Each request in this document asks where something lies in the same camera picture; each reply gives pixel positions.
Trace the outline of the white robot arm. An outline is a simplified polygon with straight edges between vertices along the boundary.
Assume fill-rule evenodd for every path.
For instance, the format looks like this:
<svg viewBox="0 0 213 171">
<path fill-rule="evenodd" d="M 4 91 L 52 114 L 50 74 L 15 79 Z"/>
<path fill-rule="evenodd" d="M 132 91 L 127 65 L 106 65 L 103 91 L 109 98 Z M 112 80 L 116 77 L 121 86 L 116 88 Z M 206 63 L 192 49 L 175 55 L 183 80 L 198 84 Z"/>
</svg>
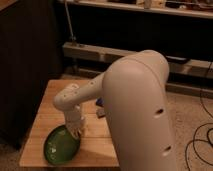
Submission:
<svg viewBox="0 0 213 171">
<path fill-rule="evenodd" d="M 78 137 L 84 124 L 80 104 L 100 98 L 121 171 L 178 171 L 167 109 L 168 76 L 166 58 L 143 50 L 116 60 L 83 86 L 68 85 L 53 104 Z"/>
</svg>

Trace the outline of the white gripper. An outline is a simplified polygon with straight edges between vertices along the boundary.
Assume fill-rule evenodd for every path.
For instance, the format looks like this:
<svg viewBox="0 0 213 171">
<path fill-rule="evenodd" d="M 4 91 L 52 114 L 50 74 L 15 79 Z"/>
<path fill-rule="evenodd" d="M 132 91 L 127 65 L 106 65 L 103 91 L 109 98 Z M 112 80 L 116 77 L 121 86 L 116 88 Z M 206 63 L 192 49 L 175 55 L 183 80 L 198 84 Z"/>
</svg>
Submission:
<svg viewBox="0 0 213 171">
<path fill-rule="evenodd" d="M 81 107 L 75 106 L 72 110 L 65 111 L 64 116 L 67 129 L 75 136 L 75 139 L 80 139 L 85 121 L 81 113 Z"/>
</svg>

